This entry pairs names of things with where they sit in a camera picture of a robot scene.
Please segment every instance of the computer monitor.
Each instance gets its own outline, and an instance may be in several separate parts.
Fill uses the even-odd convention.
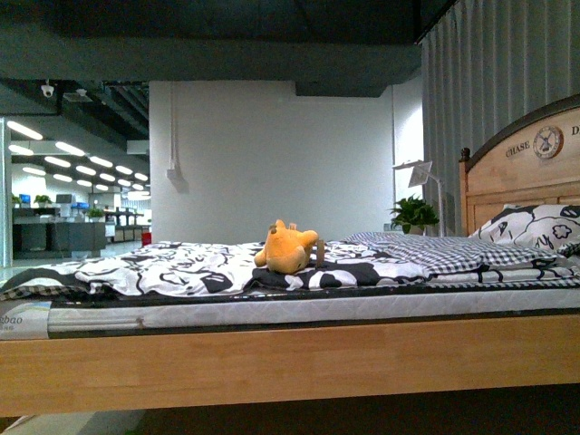
[[[76,198],[71,193],[57,193],[54,202],[60,205],[61,218],[69,218],[71,216],[71,207],[76,202]]]
[[[54,201],[56,204],[73,204],[75,203],[74,195],[71,193],[57,193],[56,200]]]

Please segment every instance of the checkered pillow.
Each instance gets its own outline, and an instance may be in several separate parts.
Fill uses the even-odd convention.
[[[580,253],[580,206],[507,205],[469,237],[571,256]]]

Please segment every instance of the desk lamp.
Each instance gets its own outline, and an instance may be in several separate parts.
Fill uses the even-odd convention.
[[[429,179],[434,179],[437,182],[437,196],[439,202],[439,236],[445,237],[445,219],[443,215],[443,181],[431,174],[432,161],[417,160],[409,163],[402,163],[401,165],[393,166],[395,170],[413,168],[411,179],[409,180],[409,187],[422,186],[427,183]]]

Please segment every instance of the plant in office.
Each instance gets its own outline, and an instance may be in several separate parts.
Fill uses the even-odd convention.
[[[391,214],[395,215],[391,221],[391,226],[401,226],[404,234],[409,234],[412,227],[420,228],[422,233],[425,231],[425,227],[439,224],[435,208],[427,204],[424,199],[414,196],[403,198],[395,202],[395,206],[391,210]]]
[[[20,197],[16,196],[14,193],[12,194],[12,206],[16,207],[22,204],[22,200]]]
[[[42,207],[45,204],[52,204],[53,202],[48,195],[36,195],[34,198],[34,203]]]
[[[105,216],[105,212],[102,211],[100,208],[89,208],[87,210],[87,216],[89,218],[102,218],[103,216]]]

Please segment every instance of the dark ceiling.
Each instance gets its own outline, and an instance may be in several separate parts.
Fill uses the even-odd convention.
[[[149,138],[149,81],[293,81],[297,95],[378,97],[421,67],[415,42],[448,3],[2,1],[0,116],[149,173],[147,155],[127,153],[127,140]]]

